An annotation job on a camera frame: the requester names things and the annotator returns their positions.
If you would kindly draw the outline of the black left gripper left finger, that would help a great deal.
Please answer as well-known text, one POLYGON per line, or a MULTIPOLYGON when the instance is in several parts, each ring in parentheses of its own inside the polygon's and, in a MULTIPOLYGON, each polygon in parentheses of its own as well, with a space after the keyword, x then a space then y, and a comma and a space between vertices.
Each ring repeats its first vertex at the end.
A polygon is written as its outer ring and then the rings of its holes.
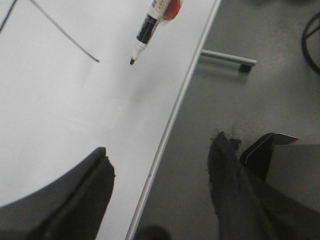
POLYGON ((94 240, 110 202, 115 169, 106 148, 42 189, 0 208, 2 240, 94 240))

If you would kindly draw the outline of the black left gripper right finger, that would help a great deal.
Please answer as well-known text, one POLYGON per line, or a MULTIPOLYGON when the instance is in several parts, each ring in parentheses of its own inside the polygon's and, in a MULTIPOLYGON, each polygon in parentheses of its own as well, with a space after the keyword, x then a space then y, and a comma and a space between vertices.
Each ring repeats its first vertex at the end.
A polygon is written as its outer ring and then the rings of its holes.
POLYGON ((209 189, 221 240, 318 240, 320 213, 241 165, 241 141, 219 132, 208 154, 209 189))

